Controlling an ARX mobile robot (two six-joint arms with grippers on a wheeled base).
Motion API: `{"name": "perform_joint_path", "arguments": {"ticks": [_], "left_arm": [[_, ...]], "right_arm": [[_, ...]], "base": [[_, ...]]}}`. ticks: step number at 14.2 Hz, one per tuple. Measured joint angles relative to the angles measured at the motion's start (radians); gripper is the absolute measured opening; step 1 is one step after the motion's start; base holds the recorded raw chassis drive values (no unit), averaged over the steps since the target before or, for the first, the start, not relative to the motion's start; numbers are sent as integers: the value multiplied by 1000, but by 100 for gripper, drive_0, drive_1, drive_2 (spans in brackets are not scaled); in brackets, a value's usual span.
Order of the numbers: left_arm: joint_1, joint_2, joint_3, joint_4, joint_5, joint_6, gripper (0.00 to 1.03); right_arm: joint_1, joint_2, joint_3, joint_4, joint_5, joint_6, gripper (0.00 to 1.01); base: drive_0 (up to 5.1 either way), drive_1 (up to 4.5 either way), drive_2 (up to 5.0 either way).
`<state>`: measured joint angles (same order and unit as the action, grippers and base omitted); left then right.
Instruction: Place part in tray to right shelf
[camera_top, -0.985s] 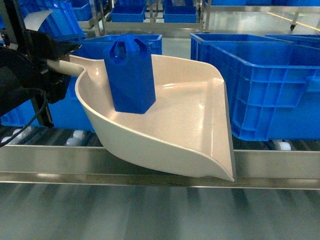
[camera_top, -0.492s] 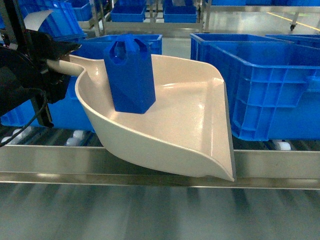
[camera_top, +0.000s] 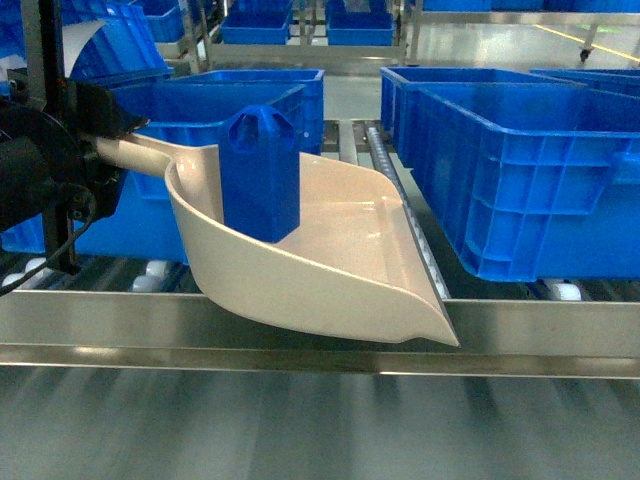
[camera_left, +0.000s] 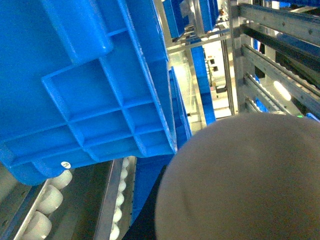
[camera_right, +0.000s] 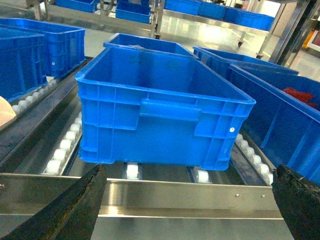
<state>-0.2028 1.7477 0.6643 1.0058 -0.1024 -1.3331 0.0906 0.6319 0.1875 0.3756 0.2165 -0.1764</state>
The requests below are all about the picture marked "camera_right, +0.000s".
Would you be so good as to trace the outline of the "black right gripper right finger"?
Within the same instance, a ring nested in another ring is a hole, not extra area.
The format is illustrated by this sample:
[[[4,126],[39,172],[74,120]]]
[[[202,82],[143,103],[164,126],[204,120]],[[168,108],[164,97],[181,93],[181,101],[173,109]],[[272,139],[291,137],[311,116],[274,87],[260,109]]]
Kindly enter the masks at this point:
[[[295,240],[320,238],[320,186],[286,165],[273,170],[272,193]]]

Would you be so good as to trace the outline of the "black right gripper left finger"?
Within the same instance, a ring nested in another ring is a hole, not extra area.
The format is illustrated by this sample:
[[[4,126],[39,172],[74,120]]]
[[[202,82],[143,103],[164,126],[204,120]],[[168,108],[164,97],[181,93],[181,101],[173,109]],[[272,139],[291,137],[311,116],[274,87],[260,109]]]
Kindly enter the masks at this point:
[[[2,240],[90,240],[101,209],[107,171],[96,165]]]

